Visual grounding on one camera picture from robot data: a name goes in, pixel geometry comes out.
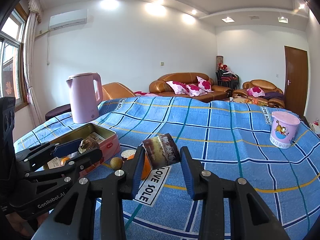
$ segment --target pink cushion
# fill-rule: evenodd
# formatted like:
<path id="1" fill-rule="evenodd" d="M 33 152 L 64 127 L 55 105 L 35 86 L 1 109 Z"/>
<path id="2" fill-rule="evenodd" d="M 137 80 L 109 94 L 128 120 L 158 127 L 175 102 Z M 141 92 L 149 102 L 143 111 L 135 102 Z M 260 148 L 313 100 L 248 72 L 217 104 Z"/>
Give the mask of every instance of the pink cushion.
<path id="1" fill-rule="evenodd" d="M 266 94 L 263 92 L 263 90 L 259 87 L 254 88 L 248 88 L 247 89 L 249 96 L 254 96 L 255 98 L 265 96 Z"/>
<path id="2" fill-rule="evenodd" d="M 185 84 L 176 81 L 168 81 L 167 84 L 173 89 L 176 95 L 178 94 L 189 94 L 189 89 L 186 87 Z"/>
<path id="3" fill-rule="evenodd" d="M 144 97 L 159 97 L 159 96 L 156 95 L 156 94 L 144 93 L 144 92 L 142 92 L 142 91 L 137 91 L 137 92 L 135 92 L 135 95 L 136 95 L 137 97 L 141 97 L 141 96 L 144 96 Z"/>
<path id="4" fill-rule="evenodd" d="M 212 92 L 211 91 L 211 83 L 201 77 L 198 77 L 198 87 L 201 88 L 202 90 L 206 91 L 206 92 Z"/>
<path id="5" fill-rule="evenodd" d="M 186 85 L 186 87 L 189 89 L 189 96 L 191 97 L 197 97 L 207 94 L 207 92 L 203 91 L 196 85 Z"/>

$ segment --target orange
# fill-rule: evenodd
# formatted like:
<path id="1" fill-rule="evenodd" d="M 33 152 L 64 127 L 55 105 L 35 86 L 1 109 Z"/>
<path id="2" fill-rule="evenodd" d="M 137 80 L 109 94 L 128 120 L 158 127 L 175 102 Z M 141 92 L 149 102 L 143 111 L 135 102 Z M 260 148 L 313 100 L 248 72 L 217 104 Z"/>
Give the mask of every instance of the orange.
<path id="1" fill-rule="evenodd" d="M 133 159 L 133 157 L 134 157 L 134 154 L 130 155 L 127 160 Z M 149 175 L 150 171 L 151 171 L 151 166 L 150 166 L 148 157 L 145 155 L 141 179 L 145 179 Z"/>

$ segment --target pink tin box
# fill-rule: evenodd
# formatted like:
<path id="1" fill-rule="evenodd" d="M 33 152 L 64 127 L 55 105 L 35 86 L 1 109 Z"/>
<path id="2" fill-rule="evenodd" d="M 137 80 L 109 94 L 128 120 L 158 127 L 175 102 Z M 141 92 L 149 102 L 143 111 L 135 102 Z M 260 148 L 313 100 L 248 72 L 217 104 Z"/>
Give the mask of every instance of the pink tin box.
<path id="1" fill-rule="evenodd" d="M 99 140 L 100 150 L 102 151 L 102 158 L 99 162 L 94 163 L 89 168 L 80 172 L 80 177 L 87 175 L 89 172 L 93 171 L 95 168 L 103 164 L 106 160 L 110 159 L 112 156 L 120 152 L 121 147 L 117 134 L 114 131 L 108 130 L 101 126 L 95 125 L 93 123 L 87 123 L 69 133 L 66 133 L 55 140 L 51 141 L 54 143 L 65 143 L 78 138 L 87 138 L 92 133 L 98 134 L 104 140 Z"/>
<path id="2" fill-rule="evenodd" d="M 271 143 L 281 149 L 289 148 L 300 124 L 299 118 L 281 111 L 272 112 L 272 117 Z"/>

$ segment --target blue gripper pad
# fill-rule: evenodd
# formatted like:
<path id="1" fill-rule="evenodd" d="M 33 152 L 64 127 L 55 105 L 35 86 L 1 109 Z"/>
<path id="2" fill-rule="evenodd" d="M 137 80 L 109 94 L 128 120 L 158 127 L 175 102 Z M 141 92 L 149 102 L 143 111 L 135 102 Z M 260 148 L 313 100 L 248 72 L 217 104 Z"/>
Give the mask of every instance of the blue gripper pad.
<path id="1" fill-rule="evenodd" d="M 134 199 L 135 196 L 137 195 L 138 191 L 139 191 L 139 186 L 140 186 L 140 181 L 141 181 L 141 174 L 142 174 L 142 170 L 143 170 L 143 166 L 144 166 L 144 160 L 145 160 L 145 151 L 142 148 L 142 150 L 140 151 L 140 155 L 138 158 L 138 162 L 136 165 L 136 169 L 134 171 L 134 174 L 132 176 L 132 191 L 131 191 L 131 196 Z"/>
<path id="2" fill-rule="evenodd" d="M 187 161 L 187 157 L 183 147 L 180 149 L 180 158 L 181 158 L 180 163 L 181 163 L 182 173 L 184 177 L 184 182 L 186 184 L 187 192 L 190 195 L 190 197 L 193 199 L 195 196 L 194 180 L 193 180 L 189 163 Z"/>
<path id="3" fill-rule="evenodd" d="M 58 145 L 52 155 L 54 157 L 62 158 L 69 154 L 75 153 L 78 151 L 80 143 L 83 139 L 79 138 L 76 140 L 72 140 L 63 144 Z"/>
<path id="4" fill-rule="evenodd" d="M 207 187 L 200 180 L 200 174 L 204 170 L 199 160 L 194 160 L 188 147 L 180 149 L 181 168 L 186 184 L 187 192 L 193 200 L 201 200 L 207 192 Z"/>

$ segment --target leather armchair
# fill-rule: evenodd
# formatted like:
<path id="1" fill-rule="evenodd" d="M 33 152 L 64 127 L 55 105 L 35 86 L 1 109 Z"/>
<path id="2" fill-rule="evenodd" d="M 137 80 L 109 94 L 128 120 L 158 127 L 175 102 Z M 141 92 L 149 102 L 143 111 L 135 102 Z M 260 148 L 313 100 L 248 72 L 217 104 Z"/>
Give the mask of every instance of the leather armchair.
<path id="1" fill-rule="evenodd" d="M 102 92 L 103 92 L 103 101 L 116 99 L 116 98 L 136 97 L 135 93 L 133 93 L 125 85 L 118 82 L 113 82 L 113 83 L 103 85 Z"/>
<path id="2" fill-rule="evenodd" d="M 243 89 L 237 89 L 233 91 L 233 97 L 243 97 L 243 98 L 248 98 L 250 100 L 254 99 L 255 97 L 249 96 L 247 93 L 248 88 L 253 88 L 253 87 L 260 87 L 265 93 L 266 92 L 279 92 L 283 94 L 282 90 L 280 88 L 277 88 L 274 84 L 272 84 L 269 81 L 263 80 L 263 79 L 255 79 L 251 80 L 249 82 L 245 82 L 242 85 Z M 265 98 L 256 98 L 260 102 L 264 102 L 268 104 L 269 107 L 273 108 L 285 108 L 284 101 L 280 100 L 278 98 L 272 98 L 272 99 L 265 99 Z"/>
<path id="3" fill-rule="evenodd" d="M 168 81 L 177 81 L 181 82 L 186 85 L 198 85 L 198 77 L 201 77 L 207 81 L 209 81 L 211 85 L 211 90 L 213 92 L 208 92 L 205 95 L 198 96 L 198 97 L 192 97 L 194 99 L 197 99 L 199 101 L 209 103 L 214 100 L 223 100 L 227 98 L 228 93 L 231 93 L 231 88 L 227 87 L 221 87 L 214 85 L 213 79 L 209 78 L 206 74 L 203 73 L 190 73 L 190 72 L 184 72 L 184 73 L 172 73 L 164 75 L 158 80 L 153 81 L 149 86 L 150 93 L 157 94 L 162 97 L 185 97 L 190 98 L 188 95 L 180 94 L 176 95 L 173 91 L 173 89 L 166 83 Z"/>

